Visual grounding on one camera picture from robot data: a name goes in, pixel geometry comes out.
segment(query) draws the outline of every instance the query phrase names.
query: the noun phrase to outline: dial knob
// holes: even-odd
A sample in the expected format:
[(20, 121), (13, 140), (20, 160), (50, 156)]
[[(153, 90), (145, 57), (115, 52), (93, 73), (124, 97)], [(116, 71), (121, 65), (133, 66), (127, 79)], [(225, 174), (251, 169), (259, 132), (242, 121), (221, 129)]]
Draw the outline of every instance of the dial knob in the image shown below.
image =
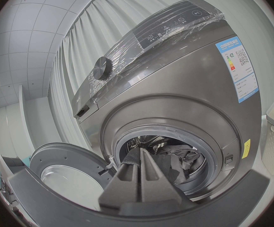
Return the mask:
[(104, 56), (100, 57), (94, 66), (93, 76), (97, 80), (104, 80), (108, 77), (112, 68), (112, 62), (105, 58)]

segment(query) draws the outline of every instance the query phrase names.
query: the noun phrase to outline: front-load washing machine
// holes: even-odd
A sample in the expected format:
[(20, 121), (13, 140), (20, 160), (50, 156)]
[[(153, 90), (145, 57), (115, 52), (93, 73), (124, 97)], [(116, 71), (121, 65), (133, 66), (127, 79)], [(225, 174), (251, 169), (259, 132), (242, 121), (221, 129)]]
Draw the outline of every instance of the front-load washing machine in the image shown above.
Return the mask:
[[(203, 0), (175, 3), (128, 32), (98, 59), (72, 109), (93, 152), (48, 144), (35, 151), (30, 168), (0, 157), (6, 189), (39, 226), (238, 226), (268, 185), (252, 170), (262, 123), (252, 63), (223, 13)], [(122, 216), (98, 212), (83, 197), (64, 198), (62, 184), (48, 187), (51, 173), (66, 168), (71, 177), (77, 169), (78, 178), (101, 189), (98, 198), (136, 148), (158, 159), (197, 205)], [(70, 190), (81, 196), (84, 186)]]

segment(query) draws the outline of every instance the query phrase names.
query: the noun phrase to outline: energy label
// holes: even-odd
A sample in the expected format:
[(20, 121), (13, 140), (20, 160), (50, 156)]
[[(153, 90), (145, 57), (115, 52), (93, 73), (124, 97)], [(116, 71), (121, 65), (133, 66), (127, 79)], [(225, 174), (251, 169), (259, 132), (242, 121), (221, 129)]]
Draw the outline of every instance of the energy label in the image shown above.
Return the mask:
[(238, 102), (241, 103), (259, 90), (249, 56), (237, 36), (219, 42), (216, 46), (228, 66)]

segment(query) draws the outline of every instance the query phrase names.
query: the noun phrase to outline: start/pause button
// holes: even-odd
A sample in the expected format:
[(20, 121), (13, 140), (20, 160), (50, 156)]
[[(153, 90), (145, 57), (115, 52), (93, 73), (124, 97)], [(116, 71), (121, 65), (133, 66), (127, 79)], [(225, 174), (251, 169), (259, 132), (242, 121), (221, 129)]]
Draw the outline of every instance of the start/pause button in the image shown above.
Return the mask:
[(194, 14), (195, 16), (201, 16), (202, 15), (202, 13), (200, 11), (198, 11), (198, 10), (194, 10), (192, 12), (192, 14)]

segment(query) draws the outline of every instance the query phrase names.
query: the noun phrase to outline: ceiling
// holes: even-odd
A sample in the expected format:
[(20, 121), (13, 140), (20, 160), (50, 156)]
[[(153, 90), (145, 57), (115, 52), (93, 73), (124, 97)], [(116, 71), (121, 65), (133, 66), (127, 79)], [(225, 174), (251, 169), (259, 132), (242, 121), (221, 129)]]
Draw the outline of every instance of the ceiling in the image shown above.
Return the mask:
[(0, 12), (0, 107), (47, 96), (67, 30), (90, 0), (9, 0)]

